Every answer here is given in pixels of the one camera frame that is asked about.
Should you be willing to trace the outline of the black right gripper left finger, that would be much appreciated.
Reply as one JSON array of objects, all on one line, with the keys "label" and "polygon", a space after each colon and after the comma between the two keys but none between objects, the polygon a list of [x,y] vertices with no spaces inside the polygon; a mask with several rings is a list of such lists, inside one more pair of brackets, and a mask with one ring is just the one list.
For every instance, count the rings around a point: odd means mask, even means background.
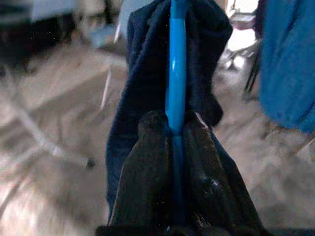
[{"label": "black right gripper left finger", "polygon": [[172,162],[167,117],[146,113],[123,164],[110,226],[161,227],[171,221]]}]

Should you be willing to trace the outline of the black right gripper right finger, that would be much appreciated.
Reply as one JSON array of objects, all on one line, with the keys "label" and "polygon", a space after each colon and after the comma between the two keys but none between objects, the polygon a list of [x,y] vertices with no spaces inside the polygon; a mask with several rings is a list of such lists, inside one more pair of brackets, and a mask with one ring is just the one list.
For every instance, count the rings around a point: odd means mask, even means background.
[{"label": "black right gripper right finger", "polygon": [[186,114],[183,135],[189,210],[227,230],[263,230],[236,163],[199,114]]}]

